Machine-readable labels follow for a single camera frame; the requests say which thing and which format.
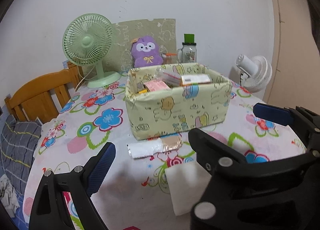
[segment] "fan base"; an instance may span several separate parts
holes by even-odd
[[[121,77],[117,72],[105,72],[103,78],[95,78],[88,82],[88,88],[99,88],[114,83]]]

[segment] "pink package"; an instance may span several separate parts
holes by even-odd
[[[167,86],[165,82],[160,80],[151,80],[149,82],[145,82],[144,85],[148,88],[150,92],[170,89],[170,87]]]

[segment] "electric fan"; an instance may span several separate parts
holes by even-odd
[[[113,46],[115,30],[110,21],[99,14],[84,14],[67,27],[63,35],[63,51],[66,57],[78,66],[95,66],[97,76],[88,82],[89,88],[109,85],[121,75],[104,72],[102,59]]]
[[[257,55],[249,59],[240,54],[236,66],[243,71],[240,76],[241,85],[249,92],[258,92],[265,88],[272,76],[272,67],[265,57]]]

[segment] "metal bolt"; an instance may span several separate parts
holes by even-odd
[[[313,156],[320,157],[320,153],[317,150],[312,151]]]
[[[82,166],[76,166],[76,167],[74,168],[74,171],[75,171],[75,172],[81,172],[81,171],[82,171]]]
[[[229,157],[222,157],[219,159],[218,163],[222,167],[230,167],[233,164],[233,161]]]
[[[197,218],[207,220],[216,214],[216,207],[210,202],[201,202],[195,206],[194,212]]]
[[[46,170],[46,171],[44,172],[44,175],[45,175],[46,177],[50,176],[50,175],[51,175],[51,170]]]
[[[207,171],[211,171],[211,166],[209,163],[206,163],[205,164],[205,168],[207,169]]]

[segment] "crumpled clothing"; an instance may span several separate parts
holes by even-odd
[[[6,174],[0,178],[0,200],[11,218],[15,217],[18,203],[17,193]]]

